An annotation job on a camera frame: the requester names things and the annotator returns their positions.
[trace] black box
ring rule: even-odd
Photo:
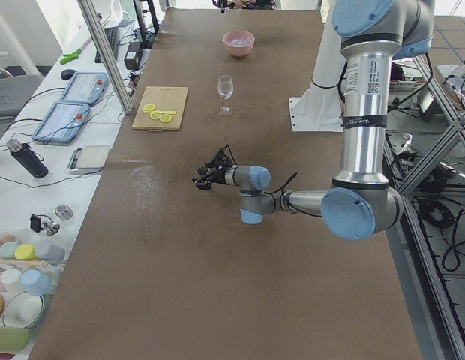
[[[143,57],[143,48],[141,43],[134,41],[129,43],[126,56],[124,57],[124,64],[128,70],[138,70],[140,68],[141,58]]]

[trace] gray chair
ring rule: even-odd
[[[34,94],[44,78],[41,75],[13,76],[3,68],[0,68],[0,72],[6,76],[0,79],[1,139],[5,129],[19,115],[26,101]]]

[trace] black water bottle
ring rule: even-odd
[[[43,178],[49,172],[28,144],[22,144],[16,139],[6,142],[10,154],[36,179]]]

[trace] computer mouse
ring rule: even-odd
[[[76,71],[74,69],[66,69],[61,72],[61,79],[63,80],[69,80],[71,77],[73,77],[74,73]]]

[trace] keyboard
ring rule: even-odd
[[[112,54],[114,55],[114,59],[118,59],[118,50],[119,50],[119,28],[116,26],[114,28],[105,28],[104,34],[106,35],[106,39],[109,42],[109,46],[111,47]],[[101,55],[96,50],[96,57],[94,62],[102,62]]]

